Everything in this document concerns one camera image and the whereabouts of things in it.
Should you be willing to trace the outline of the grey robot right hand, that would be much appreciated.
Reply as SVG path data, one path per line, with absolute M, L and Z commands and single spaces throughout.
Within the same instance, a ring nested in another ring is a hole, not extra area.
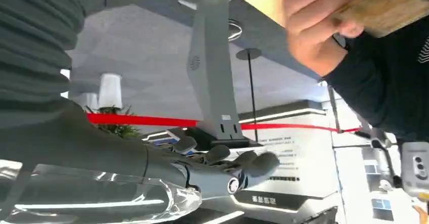
M 186 156 L 94 127 L 76 104 L 39 123 L 1 117 L 1 223 L 160 223 L 267 180 L 275 154 Z

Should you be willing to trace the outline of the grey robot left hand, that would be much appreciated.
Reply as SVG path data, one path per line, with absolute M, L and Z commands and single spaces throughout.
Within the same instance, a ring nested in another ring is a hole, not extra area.
M 418 205 L 416 201 L 412 205 L 413 209 L 418 212 L 419 223 L 428 224 L 428 193 L 418 193 L 416 198 L 425 203 L 425 208 Z

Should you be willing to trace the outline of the person's left hand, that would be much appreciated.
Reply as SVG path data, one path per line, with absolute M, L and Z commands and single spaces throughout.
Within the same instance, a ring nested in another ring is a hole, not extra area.
M 287 45 L 302 65 L 323 77 L 347 54 L 332 36 L 348 38 L 362 34 L 364 27 L 353 20 L 339 20 L 334 13 L 351 0 L 283 0 Z

